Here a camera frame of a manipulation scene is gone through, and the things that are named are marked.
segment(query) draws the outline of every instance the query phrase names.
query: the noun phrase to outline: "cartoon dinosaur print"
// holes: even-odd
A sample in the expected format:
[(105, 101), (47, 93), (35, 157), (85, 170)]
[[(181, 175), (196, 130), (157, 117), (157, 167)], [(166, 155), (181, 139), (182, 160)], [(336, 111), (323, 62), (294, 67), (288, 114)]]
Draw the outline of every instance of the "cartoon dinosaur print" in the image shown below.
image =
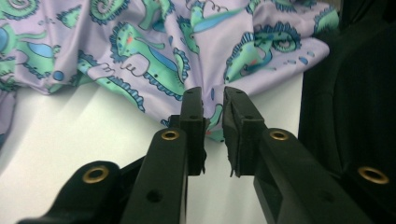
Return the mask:
[(22, 42), (18, 47), (28, 57), (23, 63), (30, 73), (34, 74), (38, 79), (49, 77), (54, 65), (54, 52), (52, 47), (46, 44), (34, 44)]
[(281, 52), (291, 52), (301, 47), (301, 37), (296, 29), (281, 21), (274, 27), (265, 25), (255, 32), (254, 37), (255, 45), (264, 52), (269, 52), (269, 47)]
[(276, 9), (282, 12), (296, 12), (293, 3), (290, 0), (272, 0)]
[[(212, 4), (214, 8), (218, 9), (219, 13), (215, 15), (204, 17), (205, 5), (207, 3)], [(200, 2), (196, 1), (191, 5), (191, 26), (195, 33), (203, 32), (205, 30), (211, 29), (223, 21), (233, 17), (234, 15), (241, 12), (243, 9), (228, 10), (225, 7), (220, 7), (214, 4), (212, 1)]]
[(179, 101), (182, 99), (184, 85), (178, 76), (177, 65), (155, 49), (163, 49), (163, 44), (148, 43), (131, 24), (125, 22), (120, 22), (113, 29), (110, 42), (114, 63), (123, 63), (128, 58), (140, 55), (139, 58), (144, 58), (148, 65), (146, 73), (142, 76), (159, 91)]
[(91, 18), (99, 25), (106, 25), (119, 16), (129, 2), (130, 0), (91, 0)]
[(175, 5), (171, 2), (171, 0), (158, 0), (161, 5), (161, 12), (163, 16), (163, 20), (166, 20), (166, 17), (170, 15), (173, 11), (175, 11)]
[(7, 55), (15, 49), (22, 41), (21, 39), (42, 39), (46, 32), (38, 35), (21, 34), (16, 35), (9, 24), (0, 26), (0, 55)]
[(17, 86), (15, 85), (15, 79), (14, 77), (9, 77), (6, 79), (6, 81), (3, 81), (0, 79), (0, 91), (15, 91), (17, 89)]
[(303, 0), (303, 1), (300, 1), (299, 3), (303, 7), (309, 7), (309, 8), (312, 8), (318, 4), (318, 2), (316, 0)]
[(223, 130), (213, 130), (215, 126), (219, 124), (221, 114), (222, 114), (223, 106), (217, 104), (215, 107), (215, 112), (213, 113), (212, 117), (209, 119), (209, 126), (206, 130), (206, 136), (212, 138), (215, 141), (224, 141), (224, 133)]
[(232, 55), (227, 59), (224, 71), (224, 83), (235, 81), (246, 74), (251, 66), (259, 67), (268, 63), (256, 50), (254, 34), (246, 32), (241, 41), (233, 48)]
[(215, 112), (213, 113), (212, 117), (209, 119), (209, 126), (207, 127), (209, 131), (219, 124), (222, 110), (223, 110), (223, 106), (221, 104), (217, 104), (215, 107)]
[(38, 10), (38, 0), (1, 0), (0, 20), (20, 21), (34, 15)]
[(73, 7), (67, 11), (63, 11), (62, 13), (57, 14), (56, 19), (61, 21), (66, 27), (73, 28), (78, 21), (80, 11), (81, 6)]
[[(86, 81), (89, 81), (88, 74), (90, 69), (94, 67), (102, 67), (102, 69), (109, 74), (114, 73), (114, 71), (108, 67), (108, 64), (98, 63), (91, 55), (87, 55), (82, 50), (80, 50), (78, 52), (78, 71), (85, 75)], [(112, 92), (125, 96), (128, 101), (130, 101), (142, 112), (146, 111), (145, 107), (143, 106), (143, 97), (139, 95), (138, 91), (133, 90), (129, 83), (124, 82), (122, 78), (110, 75), (108, 77), (99, 77), (95, 80), (95, 82), (107, 88), (108, 90), (111, 90)]]
[(314, 34), (333, 30), (339, 22), (337, 11), (334, 7), (327, 7), (314, 18), (314, 21)]
[(185, 19), (183, 17), (177, 18), (178, 27), (184, 35), (184, 38), (181, 38), (181, 41), (187, 45), (187, 48), (192, 52), (199, 54), (199, 47), (194, 39), (194, 31), (191, 27), (191, 21), (189, 19)]
[(0, 77), (14, 73), (15, 57), (0, 58)]
[(46, 36), (46, 32), (38, 35), (23, 34), (15, 35), (9, 24), (0, 27), (0, 54), (6, 55), (13, 49), (23, 52), (27, 59), (22, 65), (38, 79), (50, 76), (53, 64), (54, 53), (52, 47), (46, 44), (31, 43), (25, 38), (40, 39)]
[(190, 71), (189, 59), (186, 57), (186, 53), (180, 49), (174, 48), (174, 55), (177, 63), (177, 72), (178, 76), (181, 77), (181, 80), (184, 82), (189, 74), (187, 71)]
[(158, 1), (153, 0), (143, 0), (142, 2), (145, 6), (146, 14), (143, 20), (139, 23), (139, 27), (143, 30), (147, 30), (153, 23), (155, 13), (160, 10), (161, 5)]
[(273, 59), (271, 49), (281, 52), (299, 49), (300, 40), (300, 35), (289, 23), (284, 24), (280, 21), (274, 27), (266, 25), (254, 34), (244, 33), (226, 62), (224, 83), (263, 69)]
[(261, 1), (262, 0), (250, 0), (250, 3), (247, 5), (247, 13), (253, 15), (254, 10)]

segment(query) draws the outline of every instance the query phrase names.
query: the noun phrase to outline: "white table surface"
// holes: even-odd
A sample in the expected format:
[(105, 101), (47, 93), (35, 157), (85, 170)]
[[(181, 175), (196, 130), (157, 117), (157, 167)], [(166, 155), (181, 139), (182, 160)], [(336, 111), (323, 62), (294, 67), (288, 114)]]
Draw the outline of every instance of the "white table surface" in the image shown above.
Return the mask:
[[(297, 135), (303, 75), (252, 97), (268, 127)], [(92, 83), (44, 96), (20, 89), (0, 151), (0, 223), (40, 217), (82, 165), (123, 167), (144, 156), (163, 126)], [(187, 223), (266, 223), (253, 177), (230, 177), (223, 143), (205, 140), (206, 174), (189, 177)]]

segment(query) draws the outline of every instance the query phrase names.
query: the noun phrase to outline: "screw hole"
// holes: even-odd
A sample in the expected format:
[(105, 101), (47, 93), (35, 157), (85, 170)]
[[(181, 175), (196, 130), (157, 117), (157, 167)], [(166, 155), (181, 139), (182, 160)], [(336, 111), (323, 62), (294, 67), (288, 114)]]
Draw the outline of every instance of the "screw hole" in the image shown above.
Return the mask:
[(369, 167), (369, 166), (362, 166), (358, 169), (359, 175), (363, 177), (364, 179), (373, 182), (375, 184), (388, 184), (389, 183), (389, 178), (382, 173), (381, 171)]
[(289, 136), (286, 133), (280, 131), (270, 132), (270, 136), (275, 140), (280, 140), (280, 141), (284, 141), (289, 138)]
[(164, 133), (161, 135), (161, 137), (162, 137), (164, 140), (175, 140), (175, 139), (177, 139), (177, 138), (179, 137), (179, 134), (178, 134), (178, 132), (176, 132), (176, 131), (167, 131), (167, 132), (164, 132)]
[(87, 172), (85, 172), (84, 176), (82, 177), (82, 180), (87, 184), (95, 184), (106, 179), (107, 176), (108, 176), (107, 167), (101, 165), (101, 166), (92, 167)]
[(159, 203), (163, 200), (163, 195), (157, 189), (152, 189), (148, 192), (146, 198), (151, 203)]

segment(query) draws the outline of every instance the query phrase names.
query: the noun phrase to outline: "fabric fold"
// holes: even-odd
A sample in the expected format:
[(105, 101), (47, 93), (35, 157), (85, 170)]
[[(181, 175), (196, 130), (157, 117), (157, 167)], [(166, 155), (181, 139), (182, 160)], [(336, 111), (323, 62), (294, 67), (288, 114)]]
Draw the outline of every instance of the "fabric fold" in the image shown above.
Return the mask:
[[(0, 91), (96, 82), (167, 125), (200, 86), (220, 140), (225, 86), (258, 94), (302, 73), (329, 53), (310, 36), (337, 24), (333, 7), (309, 0), (2, 1)], [(13, 107), (2, 97), (0, 134)]]

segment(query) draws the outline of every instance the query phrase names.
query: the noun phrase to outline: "black mechanical part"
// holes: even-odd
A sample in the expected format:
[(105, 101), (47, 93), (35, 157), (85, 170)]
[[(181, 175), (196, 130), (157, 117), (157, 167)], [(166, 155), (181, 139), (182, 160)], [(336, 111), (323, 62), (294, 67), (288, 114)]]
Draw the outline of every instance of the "black mechanical part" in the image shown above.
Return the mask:
[(236, 88), (224, 89), (223, 130), (232, 174), (254, 175), (257, 145), (266, 126), (264, 118), (248, 96)]
[(373, 223), (291, 133), (267, 129), (243, 91), (226, 88), (224, 105), (230, 162), (255, 175), (268, 223)]
[(186, 222), (187, 153), (187, 136), (181, 129), (154, 135), (121, 224)]
[(178, 125), (187, 133), (189, 175), (200, 175), (202, 171), (205, 172), (204, 143), (205, 132), (209, 125), (208, 120), (204, 118), (201, 87), (184, 92)]
[(43, 217), (27, 218), (20, 224), (111, 223), (122, 195), (119, 167), (95, 161), (79, 168), (59, 192)]

